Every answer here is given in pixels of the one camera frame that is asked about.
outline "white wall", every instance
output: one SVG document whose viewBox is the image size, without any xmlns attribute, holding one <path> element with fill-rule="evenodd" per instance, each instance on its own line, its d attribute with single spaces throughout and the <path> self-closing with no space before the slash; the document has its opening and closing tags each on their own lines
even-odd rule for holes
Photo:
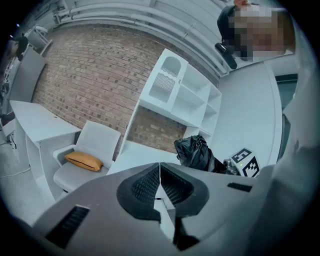
<svg viewBox="0 0 320 256">
<path fill-rule="evenodd" d="M 219 77 L 228 75 L 231 71 L 231 69 L 227 67 L 225 61 L 223 61 L 220 54 L 216 51 L 215 44 L 221 42 L 221 35 L 218 29 L 217 19 L 221 10 L 225 6 L 233 5 L 233 0 L 229 1 L 227 4 L 221 0 L 47 0 L 47 3 L 44 4 L 42 8 L 43 10 L 46 10 L 46 8 L 49 7 L 47 13 L 43 14 L 41 18 L 35 19 L 33 16 L 27 18 L 27 20 L 24 22 L 24 30 L 27 31 L 35 23 L 38 23 L 47 29 L 52 29 L 55 27 L 56 22 L 58 21 L 54 17 L 54 14 L 58 12 L 58 7 L 64 6 L 64 2 L 71 3 L 70 6 L 72 7 L 84 7 L 101 3 L 135 4 L 164 12 L 167 15 L 170 15 L 171 18 L 168 19 L 167 17 L 164 18 L 155 14 L 144 13 L 137 10 L 129 10 L 123 7 L 82 10 L 77 14 L 87 14 L 90 16 L 85 18 L 86 21 L 94 18 L 95 22 L 99 23 L 99 20 L 97 19 L 102 18 L 105 19 L 103 21 L 105 24 L 134 28 L 162 38 L 192 56 L 192 58 L 202 65 L 208 71 L 208 73 L 215 78 L 215 80 L 218 80 Z M 253 2 L 264 6 L 276 6 L 272 0 L 256 0 Z M 119 12 L 119 16 L 106 16 L 106 14 L 102 16 L 92 16 L 92 14 L 96 11 L 117 11 Z M 153 21 L 151 21 L 153 23 L 148 23 L 149 21 L 144 21 L 144 19 L 141 17 L 130 17 L 130 15 L 133 14 L 146 15 L 148 19 L 153 19 Z M 184 23 L 184 25 L 181 26 L 177 23 L 174 23 L 172 18 L 180 20 Z M 136 23 L 134 25 L 130 25 L 126 22 Z M 236 57 L 235 60 L 238 64 L 238 69 L 252 64 L 252 62 L 242 61 L 238 57 Z M 261 60 L 262 59 L 257 59 L 254 61 L 254 63 L 257 63 Z"/>
<path fill-rule="evenodd" d="M 270 67 L 256 63 L 221 78 L 222 101 L 210 148 L 223 161 L 246 147 L 260 167 L 278 158 L 282 126 L 279 90 Z"/>
<path fill-rule="evenodd" d="M 265 63 L 271 66 L 275 76 L 298 73 L 298 60 L 295 54 L 268 59 Z"/>
</svg>

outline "shelf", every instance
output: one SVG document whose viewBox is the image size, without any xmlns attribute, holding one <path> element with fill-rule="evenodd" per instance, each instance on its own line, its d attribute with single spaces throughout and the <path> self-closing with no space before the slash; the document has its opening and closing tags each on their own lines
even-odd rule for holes
<svg viewBox="0 0 320 256">
<path fill-rule="evenodd" d="M 209 134 L 213 134 L 216 128 L 218 113 L 209 105 L 206 105 L 201 129 Z"/>
<path fill-rule="evenodd" d="M 183 135 L 183 138 L 188 138 L 190 136 L 197 136 L 197 135 L 201 135 L 206 143 L 209 145 L 211 143 L 211 140 L 212 140 L 212 135 L 200 128 L 197 128 L 197 127 L 191 127 L 191 126 L 188 126 L 185 130 L 185 133 Z"/>
<path fill-rule="evenodd" d="M 15 130 L 16 119 L 11 120 L 6 125 L 2 125 L 0 120 L 1 130 L 3 131 L 4 136 L 9 136 Z"/>
<path fill-rule="evenodd" d="M 201 130 L 201 129 L 199 130 L 199 135 L 201 135 L 204 138 L 206 144 L 208 146 L 210 146 L 210 143 L 211 143 L 211 140 L 212 140 L 212 135 L 209 134 L 208 132 L 204 131 L 204 130 Z"/>
<path fill-rule="evenodd" d="M 206 104 L 194 94 L 191 90 L 184 86 L 180 86 L 177 98 L 173 104 L 171 114 L 178 117 L 185 125 L 199 125 L 204 116 Z"/>
<path fill-rule="evenodd" d="M 212 83 L 210 83 L 210 93 L 208 102 L 212 102 L 215 98 L 219 96 L 221 96 L 221 92 Z"/>
<path fill-rule="evenodd" d="M 205 102 L 208 99 L 209 88 L 207 88 L 209 80 L 206 79 L 195 68 L 188 65 L 181 84 L 191 90 Z"/>
<path fill-rule="evenodd" d="M 221 95 L 218 95 L 217 97 L 211 99 L 208 101 L 208 104 L 216 111 L 220 111 L 220 105 L 221 105 Z"/>
</svg>

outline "person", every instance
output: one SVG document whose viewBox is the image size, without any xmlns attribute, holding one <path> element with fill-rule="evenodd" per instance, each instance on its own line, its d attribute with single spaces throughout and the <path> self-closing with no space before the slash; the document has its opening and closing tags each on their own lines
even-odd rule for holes
<svg viewBox="0 0 320 256">
<path fill-rule="evenodd" d="M 10 60 L 17 57 L 17 59 L 21 61 L 23 59 L 23 53 L 27 49 L 28 43 L 28 39 L 25 36 L 20 36 L 16 39 L 9 40 L 0 63 L 0 85 L 3 82 L 4 74 Z"/>
<path fill-rule="evenodd" d="M 276 165 L 261 170 L 261 173 L 271 171 L 270 176 L 259 176 L 265 179 L 260 181 L 265 190 L 261 189 L 256 197 L 264 205 L 258 213 L 250 243 L 252 248 L 261 248 L 263 252 L 292 230 L 318 191 L 319 64 L 306 35 L 284 8 L 235 0 L 234 5 L 222 10 L 217 26 L 222 44 L 243 60 L 261 56 L 276 57 L 290 51 L 298 61 L 295 94 L 283 110 L 291 125 L 284 155 Z"/>
<path fill-rule="evenodd" d="M 12 58 L 17 58 L 19 61 L 23 59 L 23 53 L 28 46 L 28 39 L 25 36 L 18 37 L 17 39 L 9 40 L 4 55 L 0 63 L 0 103 L 3 101 L 2 91 L 5 91 L 5 72 Z M 2 122 L 10 120 L 7 115 L 1 114 L 0 119 Z"/>
</svg>

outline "white panel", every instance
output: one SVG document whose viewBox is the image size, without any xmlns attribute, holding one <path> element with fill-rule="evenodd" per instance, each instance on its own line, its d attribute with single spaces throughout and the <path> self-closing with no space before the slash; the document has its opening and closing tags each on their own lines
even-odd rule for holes
<svg viewBox="0 0 320 256">
<path fill-rule="evenodd" d="M 185 130 L 185 133 L 183 135 L 183 138 L 188 138 L 190 136 L 196 136 L 199 134 L 200 128 L 198 127 L 192 127 L 192 126 L 188 126 Z"/>
<path fill-rule="evenodd" d="M 209 98 L 208 104 L 216 111 L 220 111 L 222 96 L 219 95 L 217 97 Z"/>
<path fill-rule="evenodd" d="M 57 200 L 61 196 L 63 190 L 54 182 L 54 175 L 60 166 L 54 159 L 53 152 L 71 145 L 74 139 L 75 134 L 72 133 L 40 142 L 40 159 L 44 173 L 44 178 L 41 178 L 42 182 L 45 182 L 47 195 L 53 197 L 54 200 Z"/>
<path fill-rule="evenodd" d="M 28 136 L 25 136 L 25 141 L 32 175 L 34 180 L 37 181 L 45 175 L 44 170 L 42 169 L 40 151 Z"/>
<path fill-rule="evenodd" d="M 124 170 L 153 164 L 156 162 L 173 163 L 180 165 L 177 154 L 138 144 L 132 141 L 123 142 L 122 153 L 117 157 L 107 175 L 122 172 Z"/>
<path fill-rule="evenodd" d="M 173 241 L 175 235 L 175 226 L 170 219 L 164 202 L 162 200 L 155 200 L 153 208 L 160 213 L 160 229 L 169 240 Z"/>
<path fill-rule="evenodd" d="M 274 76 L 291 75 L 298 73 L 298 59 L 295 54 L 284 55 L 265 61 L 271 66 Z"/>
<path fill-rule="evenodd" d="M 204 138 L 207 146 L 209 146 L 211 144 L 212 137 L 213 137 L 211 134 L 209 134 L 206 131 L 200 129 L 199 135 L 201 135 Z"/>
<path fill-rule="evenodd" d="M 2 123 L 0 124 L 3 130 L 4 136 L 7 137 L 9 134 L 11 134 L 15 130 L 15 124 L 16 124 L 15 119 L 8 122 L 5 126 L 2 126 Z"/>
<path fill-rule="evenodd" d="M 128 124 L 126 130 L 125 130 L 125 134 L 124 134 L 124 137 L 123 137 L 123 139 L 122 139 L 121 147 L 120 147 L 120 150 L 119 150 L 119 155 L 122 153 L 122 150 L 123 150 L 124 145 L 125 145 L 125 141 L 127 140 L 128 135 L 129 135 L 129 133 L 130 133 L 131 126 L 132 126 L 132 124 L 134 123 L 134 120 L 135 120 L 135 117 L 136 117 L 136 114 L 137 114 L 137 110 L 138 110 L 138 108 L 139 108 L 139 105 L 140 105 L 140 99 L 138 99 L 138 101 L 137 101 L 137 103 L 136 103 L 136 105 L 135 105 L 135 107 L 134 107 L 134 111 L 133 111 L 133 113 L 132 113 L 132 115 L 131 115 L 131 117 L 130 117 L 129 124 Z"/>
<path fill-rule="evenodd" d="M 205 87 L 209 83 L 209 80 L 197 71 L 191 65 L 188 65 L 182 80 L 182 84 L 191 89 L 194 93 L 197 93 L 200 89 Z"/>
<path fill-rule="evenodd" d="M 80 129 L 63 121 L 40 104 L 10 100 L 16 120 L 33 142 L 79 132 Z"/>
<path fill-rule="evenodd" d="M 272 68 L 264 63 L 266 72 L 269 76 L 269 81 L 272 88 L 273 93 L 273 102 L 274 102 L 274 138 L 273 138 L 273 145 L 271 149 L 270 158 L 268 161 L 268 165 L 275 165 L 278 160 L 281 141 L 282 141 L 282 133 L 283 133 L 283 115 L 282 115 L 282 105 L 281 105 L 281 98 L 279 87 L 272 71 Z"/>
<path fill-rule="evenodd" d="M 214 156 L 223 161 L 249 148 L 263 168 L 272 152 L 276 123 L 275 97 L 264 63 L 233 71 L 220 80 L 219 90 L 223 97 L 210 146 Z"/>
<path fill-rule="evenodd" d="M 206 4 L 206 1 L 191 0 L 158 0 L 155 8 L 169 13 L 190 25 L 203 35 L 214 41 L 220 41 L 221 35 L 217 25 L 220 8 L 216 5 Z"/>
<path fill-rule="evenodd" d="M 14 143 L 16 144 L 16 155 L 21 168 L 29 168 L 29 159 L 26 145 L 26 133 L 17 118 L 15 119 Z"/>
<path fill-rule="evenodd" d="M 171 114 L 182 119 L 182 124 L 198 127 L 205 114 L 206 104 L 196 94 L 181 86 Z"/>
<path fill-rule="evenodd" d="M 94 4 L 105 4 L 105 3 L 128 3 L 128 4 L 137 4 L 143 5 L 145 0 L 75 0 L 74 1 L 77 7 L 94 5 Z"/>
<path fill-rule="evenodd" d="M 43 16 L 36 20 L 36 23 L 39 26 L 46 28 L 47 30 L 57 25 L 55 23 L 54 14 L 52 11 L 48 11 L 47 13 L 45 13 Z"/>
<path fill-rule="evenodd" d="M 201 129 L 209 134 L 214 134 L 219 114 L 209 104 L 206 105 L 204 117 L 201 123 Z"/>
</svg>

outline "white cabinet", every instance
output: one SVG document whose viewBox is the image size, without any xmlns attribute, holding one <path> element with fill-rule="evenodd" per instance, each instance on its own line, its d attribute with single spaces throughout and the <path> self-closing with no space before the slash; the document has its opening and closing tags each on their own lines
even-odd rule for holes
<svg viewBox="0 0 320 256">
<path fill-rule="evenodd" d="M 221 100 L 220 91 L 204 75 L 185 59 L 165 49 L 143 88 L 139 104 L 188 128 L 195 128 L 186 134 L 200 134 L 210 144 Z"/>
</svg>

